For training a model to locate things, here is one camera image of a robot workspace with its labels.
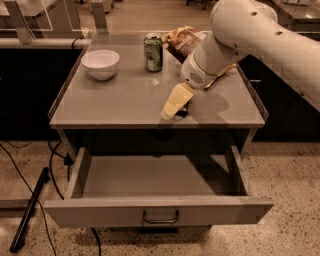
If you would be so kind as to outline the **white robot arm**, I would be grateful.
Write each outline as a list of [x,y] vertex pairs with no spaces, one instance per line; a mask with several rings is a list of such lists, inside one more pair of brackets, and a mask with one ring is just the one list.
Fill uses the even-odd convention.
[[280,26],[276,12],[263,3],[219,0],[208,33],[185,26],[165,34],[163,41],[182,63],[182,82],[173,87],[161,112],[165,120],[190,101],[195,89],[211,86],[248,55],[320,110],[320,42]]

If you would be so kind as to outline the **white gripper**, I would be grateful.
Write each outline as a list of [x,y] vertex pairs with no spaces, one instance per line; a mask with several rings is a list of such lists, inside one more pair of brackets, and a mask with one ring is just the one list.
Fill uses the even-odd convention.
[[216,80],[216,76],[205,73],[198,66],[193,54],[190,54],[183,62],[180,77],[185,83],[179,83],[173,87],[160,113],[165,120],[172,119],[191,100],[194,95],[193,89],[204,89]]

